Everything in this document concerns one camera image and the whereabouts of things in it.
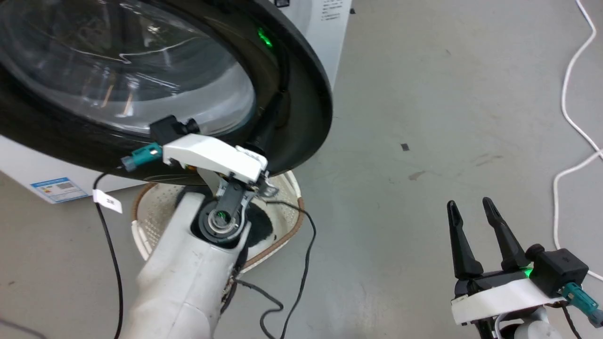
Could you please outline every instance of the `washing machine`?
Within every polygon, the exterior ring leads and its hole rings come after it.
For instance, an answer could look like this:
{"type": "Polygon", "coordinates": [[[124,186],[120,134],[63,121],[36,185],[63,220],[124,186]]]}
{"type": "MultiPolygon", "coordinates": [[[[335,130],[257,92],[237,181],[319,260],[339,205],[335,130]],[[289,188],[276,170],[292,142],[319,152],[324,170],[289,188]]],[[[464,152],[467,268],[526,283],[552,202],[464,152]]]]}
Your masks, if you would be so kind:
{"type": "MultiPolygon", "coordinates": [[[[0,170],[51,203],[92,193],[99,172],[195,119],[244,143],[284,93],[271,174],[310,158],[332,120],[351,0],[1,0],[0,170]]],[[[203,185],[162,163],[103,181],[203,185]]]]}

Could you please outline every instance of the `white cable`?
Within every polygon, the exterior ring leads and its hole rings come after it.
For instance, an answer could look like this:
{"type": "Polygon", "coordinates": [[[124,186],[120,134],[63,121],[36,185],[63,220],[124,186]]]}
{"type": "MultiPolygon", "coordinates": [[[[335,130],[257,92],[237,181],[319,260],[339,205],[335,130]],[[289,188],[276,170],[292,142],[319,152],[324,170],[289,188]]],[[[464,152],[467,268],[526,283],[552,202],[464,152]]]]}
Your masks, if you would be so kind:
{"type": "Polygon", "coordinates": [[[500,322],[507,316],[508,313],[501,313],[494,321],[494,332],[496,333],[497,339],[503,339],[500,334],[500,322]]]}
{"type": "MultiPolygon", "coordinates": [[[[586,12],[586,9],[584,9],[582,2],[580,2],[580,0],[576,0],[576,5],[578,5],[578,8],[580,8],[582,15],[584,16],[586,21],[589,23],[592,33],[591,33],[590,37],[582,44],[582,46],[580,46],[580,48],[578,48],[576,54],[573,55],[572,59],[570,60],[569,64],[567,65],[566,74],[563,79],[563,87],[561,88],[561,111],[563,112],[563,116],[569,122],[569,124],[573,127],[573,129],[575,129],[578,133],[580,133],[580,135],[584,139],[586,139],[586,141],[589,142],[589,144],[593,147],[593,149],[596,151],[596,153],[591,155],[588,159],[586,159],[579,165],[566,169],[563,172],[560,172],[559,174],[557,174],[555,176],[555,180],[553,180],[553,204],[554,204],[553,240],[555,241],[556,249],[561,248],[561,245],[559,245],[559,192],[558,192],[559,179],[561,179],[566,174],[570,174],[572,172],[580,170],[581,168],[588,165],[590,162],[592,162],[597,157],[600,157],[603,160],[603,150],[600,150],[599,147],[597,146],[597,144],[593,141],[593,139],[591,139],[588,134],[586,134],[580,127],[578,127],[578,125],[576,125],[576,123],[567,114],[567,108],[566,108],[567,85],[569,84],[569,77],[572,74],[573,66],[576,63],[576,60],[578,60],[578,58],[582,54],[582,52],[584,52],[584,50],[590,45],[590,43],[593,42],[593,40],[595,39],[595,37],[597,35],[597,29],[595,28],[593,21],[590,19],[589,14],[586,12]]],[[[589,275],[591,275],[595,279],[603,281],[603,276],[600,276],[593,271],[589,271],[589,275]]]]}

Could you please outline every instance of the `green led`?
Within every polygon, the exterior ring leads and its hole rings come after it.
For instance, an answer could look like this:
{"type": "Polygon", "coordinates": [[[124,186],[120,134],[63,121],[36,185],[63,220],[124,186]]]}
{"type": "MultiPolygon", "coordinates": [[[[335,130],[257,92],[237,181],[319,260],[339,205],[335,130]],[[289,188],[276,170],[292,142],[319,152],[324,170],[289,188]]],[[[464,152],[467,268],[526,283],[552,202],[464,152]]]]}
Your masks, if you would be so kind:
{"type": "Polygon", "coordinates": [[[266,44],[266,46],[268,46],[268,48],[272,48],[272,41],[270,41],[270,39],[266,36],[263,28],[260,27],[257,29],[257,36],[262,39],[262,41],[266,44]]]}

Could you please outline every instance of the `white washing machine body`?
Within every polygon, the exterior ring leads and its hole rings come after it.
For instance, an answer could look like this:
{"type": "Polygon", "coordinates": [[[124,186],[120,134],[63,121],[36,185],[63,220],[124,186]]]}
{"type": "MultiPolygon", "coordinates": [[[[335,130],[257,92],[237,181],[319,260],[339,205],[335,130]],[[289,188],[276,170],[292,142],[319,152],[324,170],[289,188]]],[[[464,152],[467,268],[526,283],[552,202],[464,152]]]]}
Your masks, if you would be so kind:
{"type": "MultiPolygon", "coordinates": [[[[291,0],[280,10],[305,36],[324,66],[331,88],[339,65],[352,0],[291,0]]],[[[0,150],[10,161],[0,163],[0,171],[49,203],[61,203],[92,194],[99,175],[81,166],[56,159],[0,136],[0,150]]],[[[108,176],[105,191],[143,184],[143,181],[108,176]]]]}

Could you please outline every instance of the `round laundry basket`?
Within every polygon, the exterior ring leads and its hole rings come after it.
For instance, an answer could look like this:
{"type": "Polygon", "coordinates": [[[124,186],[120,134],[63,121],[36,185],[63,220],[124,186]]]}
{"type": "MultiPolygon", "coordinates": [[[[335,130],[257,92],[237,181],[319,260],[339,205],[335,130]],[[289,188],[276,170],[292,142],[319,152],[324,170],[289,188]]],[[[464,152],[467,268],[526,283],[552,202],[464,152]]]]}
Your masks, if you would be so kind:
{"type": "MultiPolygon", "coordinates": [[[[247,262],[241,273],[252,269],[280,250],[302,225],[303,214],[282,204],[266,204],[265,201],[283,200],[303,208],[302,193],[293,175],[287,173],[270,179],[279,188],[274,198],[254,198],[255,204],[266,213],[272,224],[272,232],[250,247],[247,262]]],[[[132,235],[140,255],[147,260],[161,239],[175,211],[178,194],[185,188],[180,185],[148,183],[141,190],[132,207],[132,235]]]]}

